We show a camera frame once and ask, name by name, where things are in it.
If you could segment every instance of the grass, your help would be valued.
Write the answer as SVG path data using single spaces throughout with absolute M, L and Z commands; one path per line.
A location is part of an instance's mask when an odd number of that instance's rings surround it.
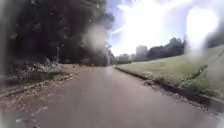
M 224 99 L 224 45 L 209 49 L 192 61 L 187 55 L 147 62 L 119 65 L 119 68 L 154 79 L 163 78 L 173 85 Z

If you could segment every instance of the road edge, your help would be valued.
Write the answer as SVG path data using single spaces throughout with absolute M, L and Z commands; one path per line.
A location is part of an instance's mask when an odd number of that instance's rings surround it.
M 154 80 L 152 78 L 149 78 L 147 76 L 144 76 L 144 75 L 141 75 L 141 74 L 138 74 L 138 73 L 135 73 L 135 72 L 131 72 L 131 71 L 119 68 L 117 66 L 115 66 L 115 69 L 117 69 L 121 72 L 124 72 L 126 74 L 129 74 L 131 76 L 138 77 L 142 80 L 152 80 L 155 83 L 157 83 L 156 80 Z M 167 82 L 162 82 L 162 83 L 159 83 L 158 85 L 160 85 L 160 87 L 162 87 L 166 91 L 170 91 L 170 92 L 173 92 L 173 93 L 178 93 L 179 95 L 187 98 L 189 101 L 194 101 L 194 102 L 197 102 L 199 104 L 205 105 L 206 107 L 208 107 L 210 109 L 213 109 L 217 112 L 224 112 L 224 101 L 222 101 L 220 99 L 213 98 L 213 97 L 208 97 L 208 96 L 205 96 L 205 95 L 201 95 L 201 94 L 189 91 L 189 90 L 184 89 L 184 88 L 178 88 L 178 87 L 175 87 L 175 86 L 171 86 Z

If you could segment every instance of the asphalt path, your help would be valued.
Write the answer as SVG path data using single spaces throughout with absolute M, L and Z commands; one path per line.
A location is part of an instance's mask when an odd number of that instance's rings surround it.
M 141 80 L 113 67 L 95 68 L 81 73 L 78 79 L 67 84 L 57 94 L 56 97 L 60 98 L 56 102 L 35 116 L 32 112 L 21 115 L 23 120 L 17 120 L 14 127 L 224 127 L 217 117 L 161 91 L 143 86 Z

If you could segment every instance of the grassy slope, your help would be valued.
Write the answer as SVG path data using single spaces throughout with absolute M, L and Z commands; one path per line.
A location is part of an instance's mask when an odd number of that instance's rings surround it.
M 224 99 L 224 55 L 219 56 L 223 50 L 224 45 L 209 49 L 197 62 L 183 55 L 119 67 L 153 78 L 162 77 L 181 87 Z M 205 65 L 208 67 L 199 76 L 192 78 Z

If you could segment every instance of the sunlight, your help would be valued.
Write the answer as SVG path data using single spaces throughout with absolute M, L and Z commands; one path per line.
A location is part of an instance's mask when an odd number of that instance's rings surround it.
M 136 0 L 131 6 L 118 5 L 123 11 L 124 25 L 112 32 L 121 34 L 119 44 L 112 48 L 113 53 L 132 54 L 138 45 L 146 45 L 148 48 L 160 45 L 164 14 L 190 2 L 192 0 L 172 0 L 162 5 L 154 0 Z
M 215 32 L 218 27 L 218 17 L 215 12 L 208 9 L 193 8 L 187 16 L 187 36 L 189 38 L 190 52 L 194 56 L 202 54 L 206 38 Z

